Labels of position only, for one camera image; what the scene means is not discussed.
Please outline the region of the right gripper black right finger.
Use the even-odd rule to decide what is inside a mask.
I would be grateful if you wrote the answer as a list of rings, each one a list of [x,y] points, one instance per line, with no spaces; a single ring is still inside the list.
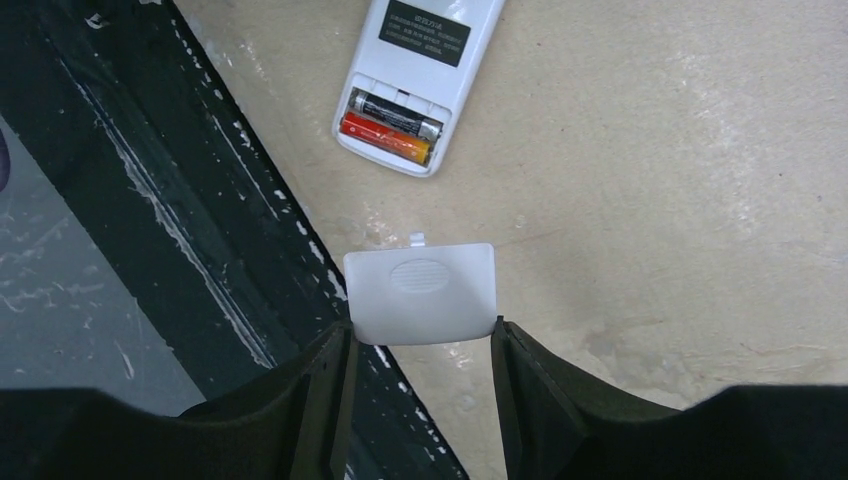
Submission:
[[[499,320],[491,355],[511,479],[843,479],[843,385],[734,385],[684,410],[621,390]]]

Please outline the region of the white battery cover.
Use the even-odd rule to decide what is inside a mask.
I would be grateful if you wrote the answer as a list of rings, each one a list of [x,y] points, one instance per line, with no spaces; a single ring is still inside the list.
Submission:
[[[477,340],[498,319],[495,249],[489,243],[350,252],[343,258],[349,315],[359,342],[420,346]]]

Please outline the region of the black AAA battery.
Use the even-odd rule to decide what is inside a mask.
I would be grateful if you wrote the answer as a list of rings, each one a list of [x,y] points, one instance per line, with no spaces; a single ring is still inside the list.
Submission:
[[[348,105],[359,114],[429,142],[436,142],[443,130],[441,122],[364,90],[355,89]]]

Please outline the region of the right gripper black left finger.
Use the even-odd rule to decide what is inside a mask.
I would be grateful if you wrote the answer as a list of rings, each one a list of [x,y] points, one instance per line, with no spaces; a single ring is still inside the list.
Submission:
[[[5,390],[5,479],[341,479],[357,344],[336,323],[296,357],[177,417],[94,389]]]

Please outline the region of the red orange AAA battery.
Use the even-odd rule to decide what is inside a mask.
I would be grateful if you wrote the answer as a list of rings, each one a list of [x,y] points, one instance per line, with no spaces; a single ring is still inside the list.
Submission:
[[[340,132],[421,166],[429,161],[431,145],[427,141],[353,112],[342,117]]]

